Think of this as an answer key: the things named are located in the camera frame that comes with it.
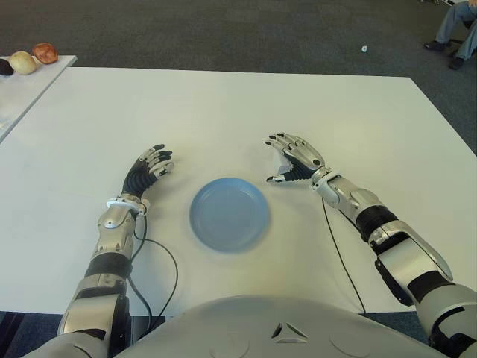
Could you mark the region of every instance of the onion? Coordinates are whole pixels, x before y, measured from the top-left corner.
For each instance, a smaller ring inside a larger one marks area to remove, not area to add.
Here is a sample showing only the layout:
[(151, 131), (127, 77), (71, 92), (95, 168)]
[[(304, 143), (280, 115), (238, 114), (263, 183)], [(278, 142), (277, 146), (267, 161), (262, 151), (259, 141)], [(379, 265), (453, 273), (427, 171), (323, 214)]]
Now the onion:
[(37, 43), (32, 52), (38, 61), (45, 65), (58, 60), (58, 52), (51, 43)]
[(37, 69), (35, 60), (25, 51), (18, 51), (11, 55), (8, 59), (10, 66), (20, 75), (28, 75)]

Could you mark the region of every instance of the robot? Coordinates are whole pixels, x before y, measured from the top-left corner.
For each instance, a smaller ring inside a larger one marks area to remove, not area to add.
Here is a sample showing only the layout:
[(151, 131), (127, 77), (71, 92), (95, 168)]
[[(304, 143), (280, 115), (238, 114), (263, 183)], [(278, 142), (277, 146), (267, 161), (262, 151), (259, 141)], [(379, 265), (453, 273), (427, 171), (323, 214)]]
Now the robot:
[(171, 151), (155, 145), (107, 202), (99, 239), (58, 328), (28, 358), (477, 357), (477, 294), (453, 283), (446, 261), (371, 191), (358, 188), (304, 139), (285, 133), (265, 142), (291, 164), (271, 183), (310, 180), (314, 192), (350, 220), (376, 254), (375, 267), (396, 299), (414, 305), (429, 346), (355, 313), (277, 296), (222, 298), (194, 307), (125, 349), (136, 219), (145, 190), (169, 173)]

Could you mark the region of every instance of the black shoe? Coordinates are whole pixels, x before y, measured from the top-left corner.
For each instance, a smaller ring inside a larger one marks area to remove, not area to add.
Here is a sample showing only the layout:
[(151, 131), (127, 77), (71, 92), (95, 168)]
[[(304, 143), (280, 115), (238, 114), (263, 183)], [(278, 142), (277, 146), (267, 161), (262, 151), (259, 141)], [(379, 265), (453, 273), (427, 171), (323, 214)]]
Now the black shoe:
[(454, 57), (454, 59), (450, 62), (449, 68), (450, 69), (460, 69), (464, 64), (464, 59), (461, 57)]
[(430, 43), (425, 43), (424, 48), (426, 50), (442, 52), (446, 48), (446, 44), (445, 43), (439, 43), (439, 42), (434, 40), (434, 41), (431, 41)]

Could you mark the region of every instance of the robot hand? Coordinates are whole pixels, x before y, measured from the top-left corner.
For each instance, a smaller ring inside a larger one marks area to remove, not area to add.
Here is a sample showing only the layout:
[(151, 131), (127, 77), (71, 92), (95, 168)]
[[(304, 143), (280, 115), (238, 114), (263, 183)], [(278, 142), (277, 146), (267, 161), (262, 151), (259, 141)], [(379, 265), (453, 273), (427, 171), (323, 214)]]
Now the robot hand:
[(157, 179), (172, 171), (172, 151), (163, 151), (163, 144), (155, 145), (136, 160), (124, 179), (122, 193), (142, 197), (144, 191)]
[(298, 136), (286, 133), (277, 133), (269, 136), (265, 142), (277, 149), (291, 163), (291, 170), (285, 174), (278, 174), (267, 178), (267, 182), (280, 183), (283, 181), (295, 181), (309, 179), (319, 168), (325, 165), (325, 161), (318, 151)]

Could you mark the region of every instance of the black cable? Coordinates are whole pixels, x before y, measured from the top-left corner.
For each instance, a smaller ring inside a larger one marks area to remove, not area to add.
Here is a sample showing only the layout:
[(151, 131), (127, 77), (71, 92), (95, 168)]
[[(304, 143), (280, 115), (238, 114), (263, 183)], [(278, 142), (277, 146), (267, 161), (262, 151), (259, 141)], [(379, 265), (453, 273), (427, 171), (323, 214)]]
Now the black cable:
[[(139, 245), (139, 247), (137, 248), (136, 252), (133, 254), (133, 256), (131, 257), (131, 263), (133, 263), (133, 260), (136, 258), (136, 256), (138, 255), (138, 253), (141, 251), (142, 249), (142, 246), (144, 246), (144, 241), (146, 240), (146, 235), (148, 234), (148, 220), (146, 219), (146, 217), (144, 216), (144, 231), (142, 233), (142, 239), (140, 239), (139, 237), (137, 237), (136, 235), (136, 231), (134, 231), (134, 236), (141, 240), (141, 244)], [(131, 278), (130, 274), (127, 275), (127, 280), (129, 281), (129, 284), (131, 286), (131, 289), (133, 289), (134, 293), (136, 294), (136, 296), (138, 297), (138, 299), (142, 302), (142, 304), (144, 304), (144, 307), (146, 308), (146, 311), (148, 311), (148, 329), (147, 330), (150, 330), (151, 327), (152, 327), (152, 311), (151, 311), (151, 307), (149, 306), (149, 303), (146, 301), (146, 299), (144, 298), (144, 296), (141, 295), (141, 292), (137, 289), (136, 285), (134, 284), (133, 282), (133, 279)]]
[(144, 296), (141, 295), (141, 292), (139, 292), (139, 290), (137, 289), (136, 285), (134, 284), (133, 280), (131, 279), (130, 274), (127, 276), (127, 280), (129, 281), (131, 289), (133, 289), (133, 291), (136, 294), (136, 296), (138, 297), (138, 299), (142, 302), (142, 304), (144, 304), (144, 307), (146, 307), (146, 310), (148, 311), (148, 330), (149, 330), (149, 327), (151, 327), (151, 325), (152, 325), (152, 323), (151, 323), (152, 322), (151, 307), (149, 306), (149, 304), (146, 301), (146, 299), (144, 298)]
[(131, 262), (133, 262), (133, 260), (136, 258), (137, 254), (141, 251), (142, 249), (142, 246), (144, 245), (144, 241), (146, 240), (146, 235), (148, 234), (148, 220), (146, 219), (145, 216), (144, 217), (144, 231), (142, 233), (142, 239), (140, 239), (139, 237), (137, 237), (136, 235), (136, 231), (134, 231), (134, 236), (141, 240), (141, 244), (139, 245), (139, 247), (137, 248), (136, 252), (133, 254), (133, 256), (131, 257)]
[(177, 288), (177, 282), (179, 281), (179, 268), (177, 266), (177, 261), (174, 257), (174, 255), (169, 251), (168, 248), (166, 248), (163, 244), (161, 244), (160, 242), (157, 242), (156, 240), (151, 240), (151, 239), (144, 239), (144, 241), (149, 241), (149, 242), (152, 242), (158, 246), (160, 246), (161, 248), (163, 248), (168, 254), (169, 256), (172, 258), (172, 261), (174, 262), (174, 267), (175, 267), (175, 271), (176, 271), (176, 279), (175, 279), (175, 282), (174, 282), (174, 288), (172, 289), (172, 292), (171, 294), (169, 295), (169, 298), (168, 300), (165, 302), (164, 306), (162, 307), (159, 315), (156, 317), (156, 319), (154, 320), (153, 324), (151, 325), (151, 328), (148, 328), (143, 334), (142, 336), (145, 336), (146, 334), (150, 333), (154, 327), (156, 327), (156, 324), (157, 322), (159, 321), (159, 318), (162, 316), (162, 314), (164, 313), (165, 309), (167, 308), (167, 306), (169, 305), (169, 302), (171, 302), (171, 299), (172, 297), (174, 296), (174, 293), (176, 292), (176, 288)]
[(331, 234), (331, 238), (333, 239), (333, 243), (335, 244), (336, 251), (338, 252), (338, 256), (340, 257), (341, 264), (343, 265), (343, 269), (346, 272), (346, 275), (348, 276), (348, 278), (350, 279), (351, 286), (353, 286), (356, 292), (356, 295), (358, 296), (359, 302), (361, 303), (361, 307), (363, 307), (363, 313), (366, 314), (366, 309), (364, 308), (363, 300), (361, 299), (361, 296), (359, 295), (358, 290), (356, 289), (356, 286), (353, 280), (351, 279), (350, 273), (348, 272), (346, 266), (344, 265), (344, 261), (343, 261), (343, 257), (341, 257), (340, 249), (338, 248), (338, 245), (336, 244), (335, 236), (333, 235), (333, 231), (331, 230), (331, 224), (329, 223), (329, 220), (328, 220), (328, 213), (326, 212), (324, 199), (321, 199), (321, 203), (323, 204), (323, 211), (325, 212), (325, 218), (326, 218), (326, 223), (328, 224), (329, 233)]

